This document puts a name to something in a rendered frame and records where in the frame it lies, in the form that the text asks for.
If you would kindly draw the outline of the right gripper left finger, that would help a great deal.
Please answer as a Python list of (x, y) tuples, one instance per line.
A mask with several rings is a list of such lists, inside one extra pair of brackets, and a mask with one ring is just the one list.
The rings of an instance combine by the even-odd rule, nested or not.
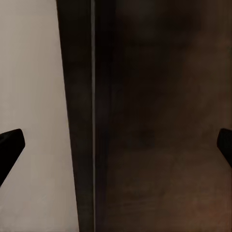
[(0, 186), (25, 147), (21, 129), (0, 134)]

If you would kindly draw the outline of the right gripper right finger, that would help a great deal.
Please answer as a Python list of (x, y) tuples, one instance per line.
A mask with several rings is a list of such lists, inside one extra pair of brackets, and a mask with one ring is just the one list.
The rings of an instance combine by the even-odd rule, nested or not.
[(232, 167), (232, 130), (222, 128), (217, 138), (217, 147)]

